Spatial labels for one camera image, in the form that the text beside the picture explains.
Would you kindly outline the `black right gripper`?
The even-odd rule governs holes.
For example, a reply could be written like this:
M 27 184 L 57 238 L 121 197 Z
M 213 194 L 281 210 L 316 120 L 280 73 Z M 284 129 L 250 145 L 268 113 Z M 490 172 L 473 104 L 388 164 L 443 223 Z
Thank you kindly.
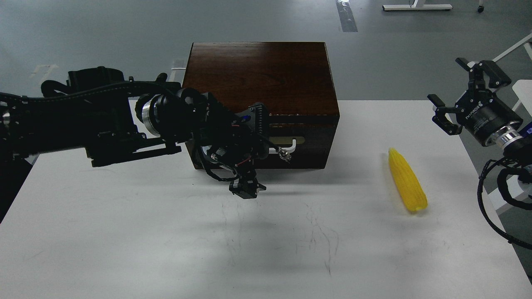
M 435 108 L 433 123 L 450 136 L 459 135 L 465 129 L 482 147 L 508 147 L 523 139 L 517 132 L 523 123 L 522 118 L 495 94 L 512 83 L 510 77 L 491 60 L 473 62 L 457 57 L 455 62 L 468 72 L 467 91 L 457 100 L 455 107 L 445 106 L 434 93 L 427 95 Z M 481 92 L 473 96 L 471 92 L 475 91 Z M 452 123 L 447 114 L 455 114 L 458 124 Z

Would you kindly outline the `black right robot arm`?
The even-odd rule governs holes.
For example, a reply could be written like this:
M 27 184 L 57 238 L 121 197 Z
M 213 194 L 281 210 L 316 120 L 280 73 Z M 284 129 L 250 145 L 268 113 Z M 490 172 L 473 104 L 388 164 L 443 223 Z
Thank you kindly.
M 432 121 L 448 135 L 459 135 L 465 128 L 483 147 L 497 145 L 503 157 L 489 160 L 479 176 L 477 189 L 478 205 L 488 225 L 509 244 L 530 249 L 530 243 L 511 236 L 495 225 L 487 215 L 483 201 L 484 181 L 494 167 L 501 166 L 497 176 L 498 191 L 511 206 L 530 211 L 531 204 L 511 196 L 507 184 L 509 176 L 516 176 L 522 183 L 531 182 L 531 135 L 519 132 L 523 119 L 500 100 L 497 90 L 511 83 L 509 76 L 491 60 L 479 62 L 456 58 L 456 63 L 468 73 L 468 87 L 454 106 L 447 107 L 434 93 L 428 100 L 434 105 Z

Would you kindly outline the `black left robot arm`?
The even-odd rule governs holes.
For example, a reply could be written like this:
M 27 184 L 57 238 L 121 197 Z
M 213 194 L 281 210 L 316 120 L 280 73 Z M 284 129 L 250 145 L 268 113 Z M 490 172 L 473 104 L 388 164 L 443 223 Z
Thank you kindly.
M 66 84 L 46 80 L 42 97 L 1 93 L 1 218 L 28 173 L 28 158 L 84 148 L 93 167 L 181 151 L 192 142 L 192 160 L 242 199 L 266 187 L 254 161 L 271 152 L 291 160 L 292 149 L 268 136 L 269 113 L 255 103 L 234 113 L 211 93 L 169 82 L 125 79 L 120 70 L 99 66 L 70 71 Z

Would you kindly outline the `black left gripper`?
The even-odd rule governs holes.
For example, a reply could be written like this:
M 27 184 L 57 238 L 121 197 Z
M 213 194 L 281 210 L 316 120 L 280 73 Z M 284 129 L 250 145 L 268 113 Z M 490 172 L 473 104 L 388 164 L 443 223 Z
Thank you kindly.
M 256 199 L 266 186 L 258 182 L 254 160 L 266 159 L 269 148 L 290 163 L 292 137 L 269 137 L 269 112 L 257 102 L 234 113 L 220 102 L 195 104 L 195 168 L 238 171 L 229 191 L 242 199 Z M 280 144 L 291 144 L 283 148 Z

